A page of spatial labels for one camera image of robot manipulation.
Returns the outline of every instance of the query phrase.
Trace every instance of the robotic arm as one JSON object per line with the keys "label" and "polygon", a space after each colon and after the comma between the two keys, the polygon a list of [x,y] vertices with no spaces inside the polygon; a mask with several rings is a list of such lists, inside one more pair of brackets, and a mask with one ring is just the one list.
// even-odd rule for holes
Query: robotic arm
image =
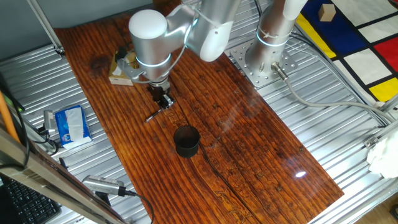
{"label": "robotic arm", "polygon": [[[274,0],[260,18],[256,39],[246,53],[246,64],[256,74],[266,76],[272,64],[279,63],[282,51],[296,18],[307,0]],[[132,43],[139,69],[116,57],[118,66],[134,82],[139,76],[148,79],[148,90],[160,110],[169,108],[168,74],[173,64],[171,52],[189,48],[206,62],[216,60],[225,50],[236,11],[241,0],[202,0],[200,11],[186,5],[177,6],[167,17],[154,10],[135,13],[129,21]]]}

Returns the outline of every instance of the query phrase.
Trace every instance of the keyboard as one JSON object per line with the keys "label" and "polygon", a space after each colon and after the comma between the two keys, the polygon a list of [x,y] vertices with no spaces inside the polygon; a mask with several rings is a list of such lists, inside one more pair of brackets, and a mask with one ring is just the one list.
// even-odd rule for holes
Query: keyboard
{"label": "keyboard", "polygon": [[15,224],[43,224],[61,212],[58,204],[46,196],[13,179],[4,176],[1,179],[4,185],[0,191],[3,210],[0,220]]}

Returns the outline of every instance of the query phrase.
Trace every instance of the small box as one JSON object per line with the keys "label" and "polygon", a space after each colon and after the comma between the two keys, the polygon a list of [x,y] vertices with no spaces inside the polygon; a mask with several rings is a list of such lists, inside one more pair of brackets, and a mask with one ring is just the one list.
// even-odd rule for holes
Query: small box
{"label": "small box", "polygon": [[[112,59],[112,63],[111,63],[111,69],[109,69],[109,80],[111,81],[111,84],[113,85],[129,85],[129,86],[133,86],[134,83],[131,81],[130,78],[128,78],[123,71],[120,72],[120,75],[115,75],[114,71],[116,69],[116,67],[118,66],[118,64],[114,61],[115,55],[117,54],[117,52],[115,52],[115,54],[113,55],[113,59]],[[136,54],[134,52],[129,53],[129,55],[127,56],[127,59],[130,61],[130,66],[132,68],[138,68],[138,63],[136,60]]]}
{"label": "small box", "polygon": [[[69,135],[69,126],[68,126],[68,120],[67,120],[67,115],[65,112],[70,109],[74,108],[80,108],[81,109],[81,115],[83,119],[83,139],[79,141],[72,141]],[[90,130],[88,129],[88,124],[85,116],[85,112],[83,111],[83,108],[80,105],[73,106],[71,108],[61,110],[59,112],[55,113],[55,121],[57,122],[57,127],[58,127],[58,132],[60,134],[60,140],[61,140],[61,145],[65,149],[73,149],[74,147],[80,146],[84,143],[91,142],[91,134]]]}
{"label": "small box", "polygon": [[321,22],[331,22],[336,14],[334,4],[322,4],[321,9],[318,12],[319,20]]}

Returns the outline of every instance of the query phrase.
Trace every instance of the metal base plate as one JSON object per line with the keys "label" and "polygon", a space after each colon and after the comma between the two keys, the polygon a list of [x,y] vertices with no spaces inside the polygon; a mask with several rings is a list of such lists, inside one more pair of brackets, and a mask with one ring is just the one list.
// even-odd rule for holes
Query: metal base plate
{"label": "metal base plate", "polygon": [[[241,45],[238,45],[236,47],[233,47],[230,51],[229,54],[232,56],[232,58],[235,59],[237,63],[237,67],[242,69],[242,71],[247,75],[251,83],[256,87],[260,88],[275,79],[278,79],[279,76],[276,74],[276,72],[272,72],[270,69],[270,73],[268,75],[254,75],[250,69],[246,65],[246,60],[245,60],[245,55],[246,52],[248,51],[250,45],[252,45],[253,40],[250,40],[248,42],[245,42]],[[297,69],[297,64],[293,60],[293,58],[287,53],[286,50],[282,52],[282,59],[279,63],[280,67],[282,67],[283,71],[285,71],[286,74],[292,73],[294,70]]]}

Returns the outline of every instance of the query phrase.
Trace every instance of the blue box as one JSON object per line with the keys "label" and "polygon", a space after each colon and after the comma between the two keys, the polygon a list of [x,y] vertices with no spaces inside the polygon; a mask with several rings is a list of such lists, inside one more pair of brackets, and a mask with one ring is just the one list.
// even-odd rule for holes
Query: blue box
{"label": "blue box", "polygon": [[[65,114],[65,111],[73,109],[73,108],[80,108],[81,116],[83,118],[83,139],[79,140],[79,141],[72,141],[70,139],[68,121],[67,121],[67,116]],[[85,112],[83,111],[83,108],[80,105],[73,106],[71,108],[56,112],[55,113],[55,121],[57,122],[58,132],[60,134],[61,145],[65,149],[72,149],[74,147],[77,147],[84,143],[92,141],[90,130],[88,128],[88,124],[87,124],[87,120],[86,120],[86,116],[85,116]]]}

